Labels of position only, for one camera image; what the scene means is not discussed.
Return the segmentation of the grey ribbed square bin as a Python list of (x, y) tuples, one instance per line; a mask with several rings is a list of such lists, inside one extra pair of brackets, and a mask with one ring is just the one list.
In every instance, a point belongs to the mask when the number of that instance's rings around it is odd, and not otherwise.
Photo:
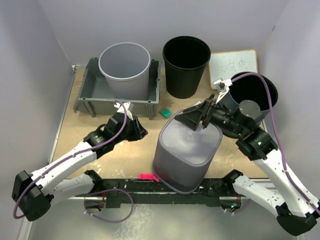
[(223, 134), (212, 124), (191, 130), (175, 120), (182, 112), (175, 113), (160, 131), (152, 172), (171, 190), (187, 195), (204, 179)]

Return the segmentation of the dark blue round bin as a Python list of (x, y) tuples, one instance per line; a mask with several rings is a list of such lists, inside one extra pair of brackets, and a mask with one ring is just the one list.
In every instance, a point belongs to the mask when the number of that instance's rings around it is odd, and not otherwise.
[(229, 92), (219, 101), (223, 109), (239, 123), (259, 124), (278, 101), (278, 90), (267, 78), (254, 72), (240, 72), (231, 77)]

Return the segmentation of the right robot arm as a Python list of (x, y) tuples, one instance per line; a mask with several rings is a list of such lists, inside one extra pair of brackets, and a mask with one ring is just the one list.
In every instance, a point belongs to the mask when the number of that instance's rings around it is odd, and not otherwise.
[(295, 176), (273, 138), (256, 118), (263, 114), (252, 100), (243, 100), (234, 113), (220, 107), (211, 96), (175, 116), (175, 120), (196, 131), (199, 125), (213, 124), (233, 132), (238, 149), (254, 162), (270, 179), (277, 192), (256, 184), (238, 170), (223, 177), (222, 190), (228, 196), (244, 195), (267, 209), (279, 225), (293, 236), (310, 231), (320, 217), (320, 201)]

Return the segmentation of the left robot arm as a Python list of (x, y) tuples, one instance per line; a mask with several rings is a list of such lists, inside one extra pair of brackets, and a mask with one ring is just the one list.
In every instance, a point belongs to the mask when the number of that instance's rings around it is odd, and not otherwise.
[(32, 222), (53, 205), (70, 197), (98, 196), (108, 192), (103, 179), (94, 170), (87, 170), (72, 179), (68, 176), (110, 153), (117, 144), (139, 141), (147, 134), (137, 116), (117, 112), (56, 161), (32, 173), (21, 171), (15, 176), (13, 184), (13, 218), (25, 217)]

